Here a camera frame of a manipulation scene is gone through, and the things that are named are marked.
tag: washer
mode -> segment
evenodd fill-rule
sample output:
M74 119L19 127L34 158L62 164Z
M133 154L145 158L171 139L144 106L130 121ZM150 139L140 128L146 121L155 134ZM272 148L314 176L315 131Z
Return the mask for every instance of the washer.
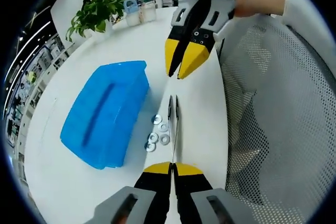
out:
M161 132L167 132L168 131L168 124L162 122L159 124L159 131Z
M149 143L155 144L158 142L158 140L159 140L159 136L155 132L152 132L151 134L149 134L148 136Z
M146 149L147 152L154 152L155 149L156 149L156 144L152 144L152 143L147 142L145 144L145 149Z
M168 143L170 143L170 137L167 134L163 134L160 136L159 141L162 145L168 145Z
M158 125L161 122L162 122L162 116L157 114L157 115L152 117L152 123L153 124Z

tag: blue container lid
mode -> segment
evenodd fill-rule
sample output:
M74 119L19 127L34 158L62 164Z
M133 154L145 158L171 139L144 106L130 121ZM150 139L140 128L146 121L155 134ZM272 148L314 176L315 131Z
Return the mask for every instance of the blue container lid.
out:
M136 13L136 12L139 11L138 4L135 0L125 0L124 1L124 8L125 8L125 12L127 14Z

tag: green potted plant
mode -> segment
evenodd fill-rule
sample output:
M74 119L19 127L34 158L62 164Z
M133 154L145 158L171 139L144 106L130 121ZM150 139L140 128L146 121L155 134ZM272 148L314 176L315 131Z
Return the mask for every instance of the green potted plant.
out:
M72 42L73 33L85 38L84 31L92 30L105 33L107 22L111 22L112 15L123 16L124 0L92 0L85 4L71 20L71 27L66 33L66 40Z

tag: ceiling light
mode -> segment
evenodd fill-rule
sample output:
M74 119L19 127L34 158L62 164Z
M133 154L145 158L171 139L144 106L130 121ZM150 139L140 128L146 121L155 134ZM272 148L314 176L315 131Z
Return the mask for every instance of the ceiling light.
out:
M40 28L40 30L39 31L37 31L25 44L24 44L24 46L21 48L21 50L20 50L20 52L16 55L16 57L15 57L15 59L13 60L13 62L12 62L12 64L10 65L10 67L9 67L9 69L8 69L8 71L7 71L7 74L6 74L6 76L5 76L5 80L4 81L6 81L6 79L7 79L7 76L8 76L8 74L9 74L9 72L10 72L10 70L11 70L11 68L13 67L13 65L14 65L14 63L15 63L15 61L16 61L16 59L19 57L19 55L22 53L22 51L26 48L26 46L28 45L28 43L29 42L31 42L31 40L32 39L34 39L35 38L35 36L40 32L40 31L42 31L47 25L49 25L51 23L51 21L49 21L48 23L46 23L43 27L41 27Z

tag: white table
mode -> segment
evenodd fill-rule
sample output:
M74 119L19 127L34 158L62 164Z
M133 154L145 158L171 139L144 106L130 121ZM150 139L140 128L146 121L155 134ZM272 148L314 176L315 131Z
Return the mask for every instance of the white table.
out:
M153 129L149 118L166 117L170 94L180 99L182 162L203 170L213 187L225 186L227 117L221 71L215 51L185 80L165 74L164 44L175 8L158 9L158 19L137 27L115 26L114 35L98 44L93 38L81 45L49 82L37 104L27 135L25 173L31 195L48 224L81 224L94 208L124 186L133 186L143 169L171 160L170 146L157 145L148 153L144 144ZM134 126L122 168L96 170L60 141L67 114L91 74L112 62L145 60L151 90ZM178 223L171 207L166 223Z

